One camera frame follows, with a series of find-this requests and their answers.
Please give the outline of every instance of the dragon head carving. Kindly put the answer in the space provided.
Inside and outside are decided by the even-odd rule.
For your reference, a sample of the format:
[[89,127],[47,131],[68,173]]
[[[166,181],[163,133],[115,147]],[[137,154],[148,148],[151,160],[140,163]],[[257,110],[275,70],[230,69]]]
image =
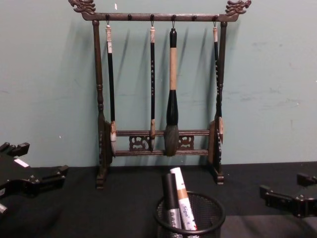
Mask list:
[[90,15],[95,14],[94,0],[68,0],[75,12],[86,12]]
[[248,8],[251,3],[252,2],[250,0],[246,2],[243,2],[241,0],[238,2],[228,1],[228,5],[226,6],[226,15],[233,16],[235,14],[244,14],[247,12],[246,10],[244,10],[244,8]]

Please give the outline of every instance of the wooden brush rack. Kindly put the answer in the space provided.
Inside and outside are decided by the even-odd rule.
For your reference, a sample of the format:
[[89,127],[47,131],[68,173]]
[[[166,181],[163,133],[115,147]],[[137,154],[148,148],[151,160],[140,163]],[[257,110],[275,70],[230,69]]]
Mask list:
[[[238,20],[240,14],[246,11],[251,1],[228,1],[226,14],[159,14],[159,13],[100,13],[95,12],[94,0],[68,0],[75,12],[82,14],[86,21],[91,21],[94,33],[95,68],[98,102],[98,136],[99,136],[99,171],[96,185],[103,189],[108,168],[112,163],[112,151],[110,143],[110,123],[104,116],[103,77],[100,51],[99,22],[100,21],[187,21],[187,22],[221,22],[221,38],[219,46],[218,71],[223,77],[225,61],[226,27],[228,22]],[[208,156],[208,165],[217,184],[223,184],[224,176],[221,169],[221,143],[219,134],[209,130],[180,130],[179,146],[175,155],[201,155]],[[116,156],[142,156],[165,155],[164,150],[149,149],[150,130],[117,130],[117,136],[129,137],[129,149],[118,150]],[[157,130],[156,136],[163,136],[163,130]],[[195,149],[195,136],[208,136],[207,149]]]

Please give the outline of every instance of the teal wall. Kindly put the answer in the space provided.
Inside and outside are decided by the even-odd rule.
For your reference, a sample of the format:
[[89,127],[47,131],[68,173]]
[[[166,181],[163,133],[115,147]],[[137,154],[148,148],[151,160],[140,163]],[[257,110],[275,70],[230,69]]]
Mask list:
[[[225,0],[96,0],[99,12],[223,13]],[[227,29],[223,164],[315,161],[315,0],[253,1]],[[117,129],[149,129],[149,22],[111,22]],[[100,25],[109,120],[106,23]],[[170,22],[156,27],[156,121],[165,128]],[[180,129],[214,116],[211,23],[176,22]],[[0,143],[31,144],[30,165],[93,166],[98,160],[93,32],[67,0],[0,1]],[[163,141],[158,140],[158,147]],[[198,140],[197,146],[205,145]],[[118,140],[125,149],[126,140]],[[114,159],[122,165],[194,165],[200,157]]]

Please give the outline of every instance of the mesh pen holder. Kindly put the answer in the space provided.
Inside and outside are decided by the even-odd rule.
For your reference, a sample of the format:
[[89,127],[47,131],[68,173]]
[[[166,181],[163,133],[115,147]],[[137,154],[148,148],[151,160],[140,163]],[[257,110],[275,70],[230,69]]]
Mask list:
[[196,231],[172,227],[166,220],[166,209],[162,197],[156,205],[154,217],[158,223],[157,238],[220,238],[221,226],[225,220],[225,209],[216,199],[188,191],[193,210]]

